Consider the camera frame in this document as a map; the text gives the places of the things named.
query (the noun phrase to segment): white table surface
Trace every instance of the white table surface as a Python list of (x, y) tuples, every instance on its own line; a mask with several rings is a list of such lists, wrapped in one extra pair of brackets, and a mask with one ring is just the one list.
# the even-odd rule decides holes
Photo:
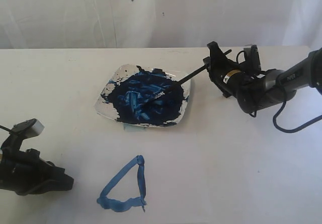
[[(234, 59), (239, 50), (233, 48), (229, 57)], [(309, 48), (259, 47), (259, 52), (263, 70), (287, 69), (307, 57)], [(68, 149), (78, 149), (76, 139), (93, 131), (103, 134), (107, 129), (113, 130), (114, 137), (131, 136), (130, 132), (125, 134), (122, 124), (97, 115), (93, 108), (119, 66), (132, 63), (190, 72), (201, 66), (208, 54), (207, 48), (0, 50), (0, 124), (11, 127), (38, 118), (45, 130), (39, 137), (26, 140), (22, 150), (35, 148), (42, 159), (75, 174), (77, 166), (64, 155)], [(278, 122), (285, 128), (296, 127), (320, 115), (321, 102), (315, 89), (302, 89), (287, 104)], [(176, 141), (180, 136), (193, 136), (190, 144), (197, 147), (196, 154), (202, 159), (200, 171), (205, 173), (208, 187), (209, 223), (321, 223), (322, 123), (296, 134), (279, 132), (272, 124), (278, 108), (260, 111), (253, 119), (243, 113), (234, 98), (225, 99), (207, 72), (202, 72), (193, 80), (182, 122), (174, 127), (146, 129), (140, 136), (164, 134)], [(2, 141), (7, 136), (0, 131)], [(95, 147), (89, 144), (89, 152)], [(74, 210), (66, 218), (68, 214), (62, 216), (49, 208), (64, 195), (20, 197), (0, 190), (0, 222), (32, 223), (34, 219), (33, 223), (82, 223), (77, 215), (86, 210)], [(72, 206), (64, 208), (67, 213)], [(92, 223), (100, 221), (93, 217)]]

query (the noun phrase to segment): white wall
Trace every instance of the white wall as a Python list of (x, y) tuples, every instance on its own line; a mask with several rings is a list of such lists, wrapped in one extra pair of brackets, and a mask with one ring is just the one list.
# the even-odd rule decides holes
[(322, 0), (0, 0), (0, 48), (322, 47)]

